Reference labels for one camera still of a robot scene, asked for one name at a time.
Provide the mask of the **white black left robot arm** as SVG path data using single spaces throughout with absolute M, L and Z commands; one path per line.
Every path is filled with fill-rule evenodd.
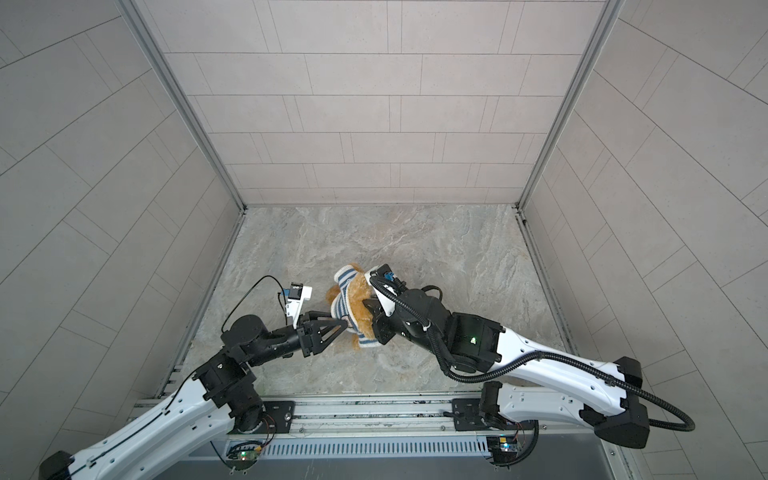
M 214 438 L 248 433 L 264 417 L 253 367 L 295 351 L 323 352 L 348 324 L 310 312 L 297 326 L 270 331 L 256 315 L 237 319 L 222 348 L 176 392 L 104 440 L 70 454 L 58 451 L 39 467 L 41 479 L 152 479 Z

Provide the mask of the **green circuit board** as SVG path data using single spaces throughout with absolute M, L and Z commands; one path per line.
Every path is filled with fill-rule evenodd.
M 232 445 L 226 453 L 225 461 L 235 471 L 247 471 L 253 467 L 264 450 L 261 441 L 248 441 Z
M 519 443 L 514 437 L 487 436 L 486 444 L 490 454 L 489 462 L 494 466 L 508 467 L 517 461 Z

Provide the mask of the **aluminium left corner post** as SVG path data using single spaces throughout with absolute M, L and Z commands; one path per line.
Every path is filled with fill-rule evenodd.
M 204 157 L 222 180 L 225 189 L 232 197 L 241 214 L 244 214 L 247 210 L 246 204 L 243 202 L 231 176 L 225 169 L 221 157 L 215 150 L 208 134 L 204 131 L 199 116 L 194 111 L 189 98 L 183 92 L 169 62 L 161 51 L 159 44 L 154 39 L 137 3 L 131 0 L 116 0 L 115 3 L 127 23 L 128 29 L 137 41 L 150 66 L 155 71 L 160 84 L 176 107 L 183 123 L 189 130 Z

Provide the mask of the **aluminium corner post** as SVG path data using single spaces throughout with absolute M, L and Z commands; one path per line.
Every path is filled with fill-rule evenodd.
M 576 71 L 570 81 L 566 95 L 563 98 L 550 131 L 545 138 L 539 156 L 537 157 L 537 161 L 534 164 L 531 176 L 523 189 L 520 201 L 517 203 L 517 210 L 520 216 L 526 215 L 525 210 L 532 200 L 532 196 L 537 184 L 543 176 L 547 162 L 564 131 L 579 96 L 587 83 L 590 73 L 594 69 L 600 52 L 619 17 L 623 4 L 624 2 L 621 0 L 606 1 L 598 16 L 597 23 L 589 37 L 585 51 L 577 64 Z
M 116 0 L 115 3 L 127 23 L 128 29 L 137 41 L 150 66 L 155 71 L 160 84 L 176 107 L 183 123 L 189 130 L 204 157 L 222 180 L 225 189 L 232 197 L 241 214 L 244 214 L 247 210 L 246 204 L 243 202 L 231 176 L 225 169 L 221 157 L 215 150 L 208 134 L 204 131 L 199 116 L 194 111 L 189 98 L 183 92 L 169 62 L 161 51 L 159 44 L 154 39 L 137 3 L 131 0 Z

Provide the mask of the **aluminium right corner post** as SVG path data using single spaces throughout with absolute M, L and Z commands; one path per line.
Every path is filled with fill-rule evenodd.
M 520 216 L 526 215 L 525 210 L 532 200 L 532 196 L 537 184 L 543 176 L 547 162 L 564 131 L 579 96 L 587 83 L 590 73 L 594 69 L 600 52 L 619 17 L 623 4 L 624 2 L 621 0 L 606 1 L 598 16 L 597 23 L 589 37 L 585 51 L 577 64 L 576 71 L 570 81 L 566 95 L 563 98 L 550 131 L 545 138 L 539 156 L 537 157 L 537 161 L 534 164 L 531 176 L 523 189 L 520 201 L 517 203 L 517 210 Z

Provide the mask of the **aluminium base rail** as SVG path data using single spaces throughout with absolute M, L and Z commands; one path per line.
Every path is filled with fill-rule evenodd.
M 223 459 L 234 444 L 261 441 L 259 460 L 421 457 L 490 458 L 487 436 L 514 437 L 517 460 L 546 435 L 595 436 L 588 426 L 555 420 L 526 421 L 495 429 L 485 423 L 479 394 L 305 396 L 272 398 L 267 427 L 256 433 L 231 430 L 179 461 L 198 460 L 205 448 Z

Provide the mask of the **right green circuit board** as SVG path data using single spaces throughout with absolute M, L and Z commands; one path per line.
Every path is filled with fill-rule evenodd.
M 490 454 L 489 462 L 494 466 L 508 467 L 517 461 L 519 443 L 514 437 L 487 436 L 486 444 Z

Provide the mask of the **left green circuit board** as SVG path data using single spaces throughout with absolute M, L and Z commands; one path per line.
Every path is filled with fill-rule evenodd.
M 261 441 L 248 441 L 232 445 L 226 453 L 225 461 L 235 471 L 247 471 L 253 467 L 264 450 Z

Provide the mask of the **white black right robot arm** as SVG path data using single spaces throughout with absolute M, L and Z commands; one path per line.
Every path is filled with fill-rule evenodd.
M 376 291 L 363 300 L 376 340 L 395 336 L 425 348 L 450 379 L 479 384 L 490 427 L 555 420 L 590 427 L 622 447 L 647 445 L 641 364 L 630 357 L 599 362 L 540 345 L 478 315 L 451 312 L 423 290 Z

